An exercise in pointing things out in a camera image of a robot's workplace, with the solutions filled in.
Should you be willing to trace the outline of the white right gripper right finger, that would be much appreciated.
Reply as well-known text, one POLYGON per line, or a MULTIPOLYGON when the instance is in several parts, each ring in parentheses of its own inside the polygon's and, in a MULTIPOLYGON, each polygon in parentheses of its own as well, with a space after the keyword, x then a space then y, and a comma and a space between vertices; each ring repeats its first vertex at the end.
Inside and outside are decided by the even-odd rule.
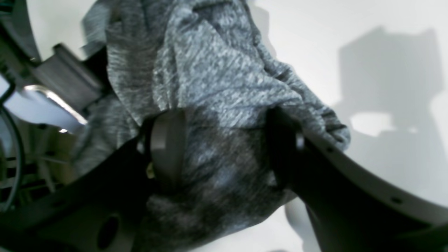
POLYGON ((446 207, 367 171, 281 107, 267 110, 269 163, 305 204, 322 252, 446 252, 446 207))

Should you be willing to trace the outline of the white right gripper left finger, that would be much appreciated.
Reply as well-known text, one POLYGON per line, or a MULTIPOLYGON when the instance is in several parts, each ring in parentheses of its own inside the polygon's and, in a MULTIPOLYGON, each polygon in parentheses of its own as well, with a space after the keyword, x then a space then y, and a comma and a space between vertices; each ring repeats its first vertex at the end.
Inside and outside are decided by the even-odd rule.
POLYGON ((181 185, 184 110, 147 118, 140 133, 72 184, 1 215, 10 252, 130 252, 153 193, 181 185))

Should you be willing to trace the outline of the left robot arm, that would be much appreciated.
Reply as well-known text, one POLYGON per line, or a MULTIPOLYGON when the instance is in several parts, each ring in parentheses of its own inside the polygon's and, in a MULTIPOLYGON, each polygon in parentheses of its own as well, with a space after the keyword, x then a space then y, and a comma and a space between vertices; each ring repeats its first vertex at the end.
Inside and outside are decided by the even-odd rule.
POLYGON ((13 116, 32 124, 74 132, 87 124, 88 107, 106 84, 68 47, 59 43, 42 60, 25 0, 1 1, 1 119, 12 139, 15 176, 1 211, 14 206, 26 167, 22 135, 13 116))

